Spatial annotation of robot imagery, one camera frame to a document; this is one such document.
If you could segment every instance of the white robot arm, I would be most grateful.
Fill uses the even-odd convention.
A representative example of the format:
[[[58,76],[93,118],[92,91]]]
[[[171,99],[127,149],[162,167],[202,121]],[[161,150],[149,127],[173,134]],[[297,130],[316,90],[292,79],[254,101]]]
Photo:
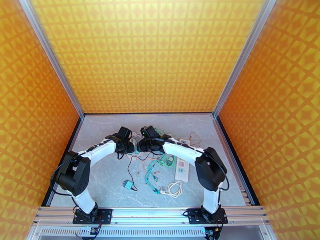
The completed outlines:
[[[210,215],[220,209],[219,189],[227,173],[216,151],[210,147],[204,150],[188,146],[167,135],[160,136],[152,126],[143,127],[141,133],[144,139],[137,144],[139,152],[161,151],[182,158],[196,167],[198,180],[204,187],[202,208],[207,215],[207,221],[210,221]],[[119,158],[119,154],[134,152],[130,135],[129,129],[121,127],[117,134],[107,136],[102,142],[85,151],[68,152],[63,161],[64,165],[55,177],[56,182],[72,196],[82,214],[92,221],[96,217],[98,205],[87,189],[90,167],[108,154],[117,152]]]

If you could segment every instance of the orange patterned wall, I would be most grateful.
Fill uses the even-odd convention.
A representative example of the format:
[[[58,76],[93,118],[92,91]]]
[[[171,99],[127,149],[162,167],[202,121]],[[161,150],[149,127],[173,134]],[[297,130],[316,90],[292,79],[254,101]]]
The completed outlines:
[[[278,0],[220,118],[279,239],[320,239],[320,0]]]
[[[25,239],[78,115],[17,0],[0,0],[0,239]]]
[[[211,112],[264,0],[31,0],[86,113]]]

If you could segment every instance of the power strip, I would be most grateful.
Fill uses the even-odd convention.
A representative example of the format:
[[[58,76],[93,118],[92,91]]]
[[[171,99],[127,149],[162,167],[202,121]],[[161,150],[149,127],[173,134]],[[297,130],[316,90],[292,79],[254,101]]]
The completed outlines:
[[[190,140],[179,139],[181,143],[190,145]],[[189,163],[181,158],[177,158],[175,180],[188,182],[189,180]]]

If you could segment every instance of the gray floor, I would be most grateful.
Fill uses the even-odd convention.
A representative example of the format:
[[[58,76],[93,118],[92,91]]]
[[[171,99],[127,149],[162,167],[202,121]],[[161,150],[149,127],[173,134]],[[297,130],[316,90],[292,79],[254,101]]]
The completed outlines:
[[[196,132],[201,138],[199,147],[213,147],[228,170],[227,176],[230,181],[230,189],[222,191],[222,206],[245,206],[228,159],[214,129],[210,114],[86,116],[72,150],[77,152],[87,149],[103,140],[105,136],[118,132],[120,126],[140,132],[140,128],[147,125],[163,129],[176,139],[189,139],[190,133]],[[198,142],[199,140],[197,139],[192,140],[192,143]],[[203,188],[198,182],[196,170],[193,166],[190,166],[189,182],[184,183],[182,195],[178,198],[172,198],[155,194],[145,184],[145,172],[142,167],[137,175],[141,164],[139,160],[132,161],[130,165],[130,172],[134,177],[134,183],[138,191],[125,189],[122,181],[130,180],[130,175],[127,171],[129,162],[130,160],[127,156],[117,160],[116,153],[114,153],[100,160],[91,168],[88,190],[100,207],[195,207],[202,204]],[[156,183],[153,180],[151,182],[157,188],[160,188],[160,186],[167,187],[169,183],[175,182],[174,170],[175,166],[167,168],[157,164],[154,171],[160,172],[157,174],[159,182]],[[51,206],[74,206],[74,203],[68,197],[55,195]]]

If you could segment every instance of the teal connector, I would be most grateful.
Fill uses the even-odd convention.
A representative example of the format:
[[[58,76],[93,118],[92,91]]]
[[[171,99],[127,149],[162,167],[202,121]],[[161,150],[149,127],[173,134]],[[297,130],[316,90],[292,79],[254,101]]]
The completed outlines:
[[[137,150],[137,144],[134,144],[134,149],[135,149],[134,153],[135,153],[136,155],[138,155],[139,152],[138,152],[138,150]]]
[[[153,192],[155,192],[156,194],[160,194],[160,190],[158,190],[157,188],[154,189]]]
[[[132,186],[133,186],[133,182],[129,181],[129,180],[126,180],[123,182],[123,186],[126,188],[126,189],[131,189]]]

